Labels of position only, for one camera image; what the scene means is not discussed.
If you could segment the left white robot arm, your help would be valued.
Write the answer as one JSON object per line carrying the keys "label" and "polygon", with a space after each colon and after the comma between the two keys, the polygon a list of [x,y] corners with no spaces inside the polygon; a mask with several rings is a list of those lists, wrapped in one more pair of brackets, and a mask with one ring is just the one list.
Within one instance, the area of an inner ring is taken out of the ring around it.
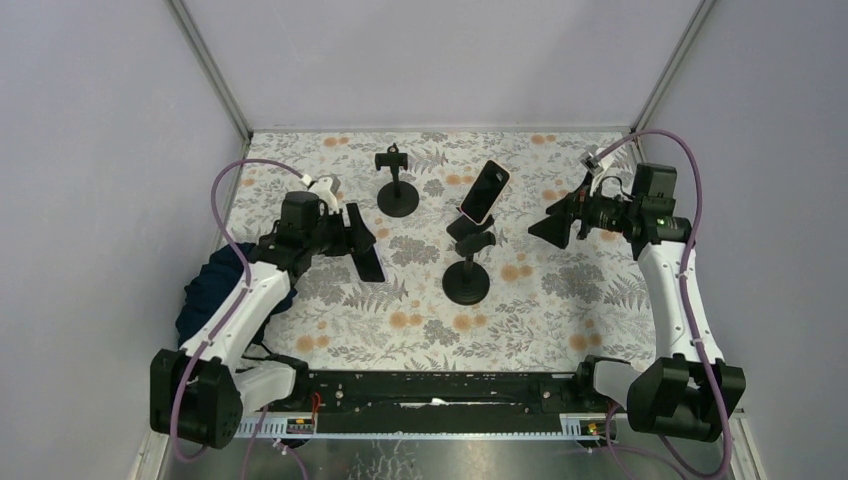
{"label": "left white robot arm", "polygon": [[242,419],[273,402],[296,411],[309,401],[307,366],[276,357],[238,367],[272,310],[316,256],[352,258],[360,279],[385,279],[376,237],[355,203],[333,209],[318,194],[290,192],[270,233],[247,258],[241,278],[208,322],[178,350],[160,350],[150,366],[153,431],[221,449]]}

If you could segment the black round-base phone stand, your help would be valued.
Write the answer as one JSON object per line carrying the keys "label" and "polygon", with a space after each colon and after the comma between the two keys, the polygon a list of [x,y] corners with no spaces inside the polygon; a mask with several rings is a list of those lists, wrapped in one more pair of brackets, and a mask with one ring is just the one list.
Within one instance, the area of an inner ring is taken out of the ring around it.
{"label": "black round-base phone stand", "polygon": [[487,296],[490,278],[487,271],[475,262],[474,256],[495,243],[495,235],[483,231],[468,235],[455,244],[455,250],[463,260],[449,266],[442,277],[442,289],[449,300],[470,306],[480,303]]}

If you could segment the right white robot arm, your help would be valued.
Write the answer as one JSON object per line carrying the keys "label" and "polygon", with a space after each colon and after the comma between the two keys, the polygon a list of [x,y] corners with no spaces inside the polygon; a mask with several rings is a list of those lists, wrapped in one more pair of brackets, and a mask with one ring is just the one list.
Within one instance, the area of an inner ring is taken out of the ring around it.
{"label": "right white robot arm", "polygon": [[709,331],[695,254],[687,247],[692,225],[674,214],[676,178],[673,167],[640,165],[629,195],[606,197],[600,180],[586,175],[528,232],[560,249],[568,245],[574,222],[580,224],[580,239],[594,228],[620,233],[646,282],[656,331],[654,362],[638,371],[624,360],[587,356],[573,386],[577,405],[597,412],[612,400],[625,408],[637,432],[714,442],[722,432],[720,415],[732,413],[746,379],[742,368],[725,362]]}

